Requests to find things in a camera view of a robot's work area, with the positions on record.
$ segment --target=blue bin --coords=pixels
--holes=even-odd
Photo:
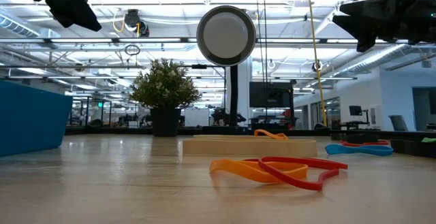
[[[0,156],[61,145],[72,97],[0,81]]]

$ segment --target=rubber band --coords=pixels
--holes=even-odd
[[[275,135],[275,134],[273,134],[271,132],[268,132],[268,131],[266,131],[264,129],[256,129],[254,131],[254,136],[259,136],[259,133],[263,133],[263,134],[265,134],[266,136],[268,136],[268,137],[270,137],[272,139],[288,140],[287,136],[284,133],[278,133],[277,135]]]
[[[373,146],[373,145],[389,145],[389,142],[386,140],[379,140],[378,142],[365,142],[362,144],[348,143],[346,140],[341,140],[342,146]]]
[[[366,153],[370,155],[377,155],[377,156],[389,156],[394,151],[392,148],[388,146],[377,146],[377,145],[371,145],[371,146],[342,146],[342,145],[336,145],[331,144],[326,146],[326,152],[329,155],[339,154],[339,153]]]
[[[306,178],[308,166],[301,163],[282,163],[268,162],[267,165],[282,170],[286,176],[295,178]],[[241,176],[243,178],[262,183],[281,182],[268,172],[259,167],[256,161],[236,161],[230,159],[220,159],[211,162],[210,172],[223,170]]]
[[[249,159],[250,161],[258,161],[259,167],[264,171],[268,172],[272,176],[278,178],[279,180],[286,182],[292,186],[299,187],[301,189],[321,191],[323,183],[326,179],[339,174],[339,169],[347,169],[348,165],[344,163],[337,163],[334,161],[323,160],[323,159],[299,159],[291,157],[263,157],[261,159]],[[328,171],[321,173],[318,176],[317,182],[309,182],[306,180],[297,179],[292,176],[287,176],[280,170],[271,165],[268,162],[281,162],[281,163],[303,163],[309,167],[318,167],[326,169]]]

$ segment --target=monitor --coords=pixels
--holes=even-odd
[[[361,106],[350,106],[349,107],[349,115],[362,116],[362,107]]]
[[[250,108],[289,108],[292,83],[250,82]]]

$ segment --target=wooden block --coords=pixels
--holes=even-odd
[[[194,137],[183,140],[184,155],[232,155],[254,157],[316,157],[315,140],[274,140],[245,135],[221,138]]]

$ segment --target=green leaves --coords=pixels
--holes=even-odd
[[[200,94],[182,63],[162,59],[151,61],[149,73],[139,73],[130,98],[154,108],[186,107],[198,101]]]

